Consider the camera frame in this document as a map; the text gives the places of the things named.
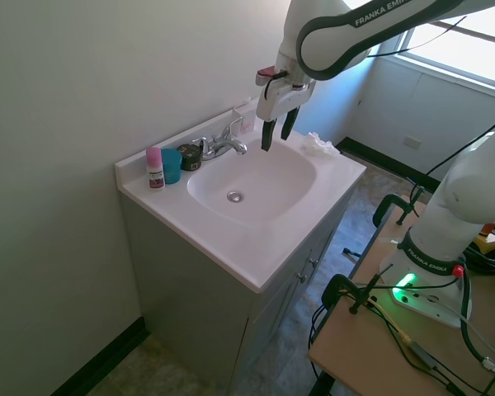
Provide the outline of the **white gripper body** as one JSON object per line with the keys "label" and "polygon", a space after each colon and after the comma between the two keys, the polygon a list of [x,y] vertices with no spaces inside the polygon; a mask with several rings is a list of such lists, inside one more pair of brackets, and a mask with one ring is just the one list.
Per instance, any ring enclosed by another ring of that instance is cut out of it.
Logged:
{"label": "white gripper body", "polygon": [[295,87],[285,78],[277,79],[263,89],[257,104],[257,117],[270,122],[301,107],[313,95],[316,81]]}

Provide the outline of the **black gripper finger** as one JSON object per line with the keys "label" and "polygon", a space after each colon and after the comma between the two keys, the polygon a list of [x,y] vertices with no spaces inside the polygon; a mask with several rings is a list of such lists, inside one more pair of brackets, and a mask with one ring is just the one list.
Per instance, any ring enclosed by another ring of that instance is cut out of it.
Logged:
{"label": "black gripper finger", "polygon": [[295,109],[289,111],[286,115],[285,122],[282,125],[281,128],[281,133],[280,133],[280,138],[282,140],[287,140],[290,136],[290,133],[294,127],[294,124],[296,122],[297,116],[299,114],[299,109],[300,107],[296,107]]}
{"label": "black gripper finger", "polygon": [[271,148],[273,140],[273,132],[276,127],[277,119],[271,121],[264,121],[262,126],[262,150],[268,152]]}

